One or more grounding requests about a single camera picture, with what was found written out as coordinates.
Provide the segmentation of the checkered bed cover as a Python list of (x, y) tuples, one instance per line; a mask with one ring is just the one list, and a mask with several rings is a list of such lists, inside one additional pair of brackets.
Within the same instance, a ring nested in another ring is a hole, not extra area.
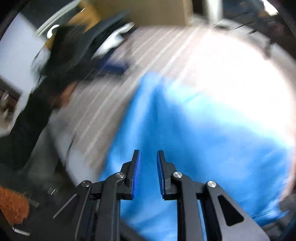
[(50, 133), (68, 173), (82, 178), (102, 171), (140, 78), (150, 71), (180, 90), (188, 86), (217, 99), (247, 120), (267, 123), (276, 116), (277, 131), (292, 133), (295, 63), (280, 47), (266, 60), (263, 40), (205, 27), (137, 29), (111, 56), (131, 61), (126, 73), (80, 84), (70, 104), (51, 117)]

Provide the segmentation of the black storage bag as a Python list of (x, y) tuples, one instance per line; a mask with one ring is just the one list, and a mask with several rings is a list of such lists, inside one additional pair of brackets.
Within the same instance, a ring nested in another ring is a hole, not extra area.
[(111, 49), (103, 57), (92, 56), (115, 30), (127, 24), (127, 15), (126, 11), (117, 13), (89, 30), (85, 30), (85, 24), (60, 26), (56, 31), (49, 59), (41, 67), (40, 75), (85, 80), (92, 71), (102, 70), (118, 47)]

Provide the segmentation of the wooden cabinet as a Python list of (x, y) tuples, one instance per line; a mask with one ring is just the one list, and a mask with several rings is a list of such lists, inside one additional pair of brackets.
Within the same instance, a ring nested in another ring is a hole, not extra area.
[(103, 18), (128, 11), (137, 26), (189, 26), (193, 16), (192, 1), (97, 0), (92, 1)]

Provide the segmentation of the blue garment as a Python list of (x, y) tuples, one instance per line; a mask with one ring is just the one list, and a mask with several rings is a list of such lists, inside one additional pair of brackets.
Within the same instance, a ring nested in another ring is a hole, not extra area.
[(295, 113), (288, 88), (275, 80), (176, 80), (149, 72), (127, 109), (100, 180), (141, 155), (137, 193), (121, 216), (149, 240), (176, 240), (174, 201), (159, 190), (157, 151), (198, 182), (217, 182), (260, 226), (283, 216), (280, 197), (295, 152)]

